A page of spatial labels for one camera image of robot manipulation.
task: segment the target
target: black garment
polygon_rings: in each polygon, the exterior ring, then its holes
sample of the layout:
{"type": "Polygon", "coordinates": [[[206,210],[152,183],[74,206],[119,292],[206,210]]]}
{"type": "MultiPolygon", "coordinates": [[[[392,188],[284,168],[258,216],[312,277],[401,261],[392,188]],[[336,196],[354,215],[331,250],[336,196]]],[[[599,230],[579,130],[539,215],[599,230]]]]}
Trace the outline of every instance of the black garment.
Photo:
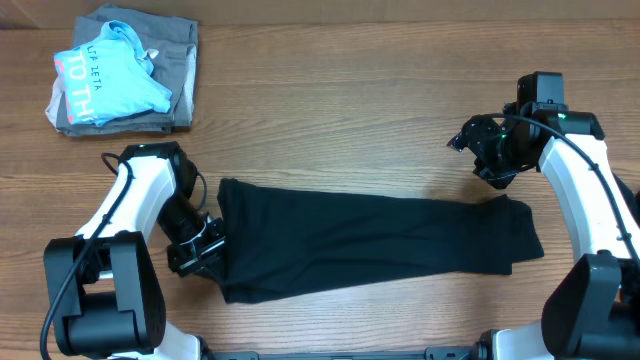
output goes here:
{"type": "Polygon", "coordinates": [[[511,274],[542,257],[531,209],[261,188],[223,179],[227,302],[450,271],[511,274]]]}

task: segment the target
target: light blue t-shirt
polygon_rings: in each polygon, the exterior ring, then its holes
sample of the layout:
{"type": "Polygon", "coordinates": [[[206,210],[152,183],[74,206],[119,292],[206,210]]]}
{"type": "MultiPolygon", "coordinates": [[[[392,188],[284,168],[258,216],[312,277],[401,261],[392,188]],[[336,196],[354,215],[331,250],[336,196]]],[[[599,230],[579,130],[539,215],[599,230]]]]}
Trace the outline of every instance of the light blue t-shirt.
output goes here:
{"type": "Polygon", "coordinates": [[[71,124],[100,126],[143,111],[169,111],[171,91],[151,78],[149,52],[123,22],[105,23],[93,41],[53,59],[64,82],[71,124]]]}

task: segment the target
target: gray fabric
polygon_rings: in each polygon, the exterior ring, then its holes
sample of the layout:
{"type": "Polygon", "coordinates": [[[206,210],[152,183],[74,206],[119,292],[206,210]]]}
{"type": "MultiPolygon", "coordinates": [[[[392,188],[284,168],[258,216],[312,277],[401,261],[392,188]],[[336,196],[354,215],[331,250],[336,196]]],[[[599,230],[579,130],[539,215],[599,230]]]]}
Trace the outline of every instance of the gray fabric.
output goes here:
{"type": "Polygon", "coordinates": [[[112,134],[121,131],[170,132],[171,127],[189,127],[192,121],[193,84],[185,88],[188,71],[195,72],[195,61],[187,61],[192,48],[197,49],[197,22],[178,17],[162,17],[107,4],[95,12],[76,19],[72,46],[93,40],[104,22],[119,20],[129,24],[138,34],[145,49],[159,50],[152,59],[152,78],[171,90],[171,108],[167,114],[147,112],[114,119],[101,127],[71,125],[66,106],[60,106],[56,128],[71,136],[112,134]]]}

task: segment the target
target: folded blue shirt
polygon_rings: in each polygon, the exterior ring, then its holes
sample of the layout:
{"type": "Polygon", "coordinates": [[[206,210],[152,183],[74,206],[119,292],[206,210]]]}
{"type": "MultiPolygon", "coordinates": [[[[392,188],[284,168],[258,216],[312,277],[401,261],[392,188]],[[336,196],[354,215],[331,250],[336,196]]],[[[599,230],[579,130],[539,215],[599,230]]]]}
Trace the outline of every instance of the folded blue shirt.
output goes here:
{"type": "Polygon", "coordinates": [[[71,124],[101,126],[114,118],[169,111],[171,91],[151,78],[153,64],[136,32],[105,23],[93,41],[53,57],[63,80],[71,124]]]}

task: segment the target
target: wooden table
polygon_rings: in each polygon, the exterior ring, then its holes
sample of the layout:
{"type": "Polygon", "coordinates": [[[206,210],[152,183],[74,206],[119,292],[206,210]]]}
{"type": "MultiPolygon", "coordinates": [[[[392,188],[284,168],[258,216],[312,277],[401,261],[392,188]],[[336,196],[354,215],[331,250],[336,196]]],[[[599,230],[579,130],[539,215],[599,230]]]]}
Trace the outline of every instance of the wooden table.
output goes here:
{"type": "MultiPolygon", "coordinates": [[[[67,30],[0,33],[0,358],[38,358],[48,308],[42,254],[98,208],[113,183],[100,153],[178,140],[214,189],[222,177],[290,189],[478,202],[498,195],[473,155],[444,145],[478,113],[515,100],[535,70],[565,75],[566,101],[599,116],[614,171],[640,189],[640,21],[503,21],[200,29],[189,133],[68,138],[43,111],[67,30]]],[[[168,319],[216,351],[415,350],[466,345],[539,318],[572,266],[541,174],[506,191],[533,208],[545,257],[512,276],[452,273],[226,305],[217,286],[150,252],[168,319]]],[[[50,351],[57,352],[53,335],[50,351]]]]}

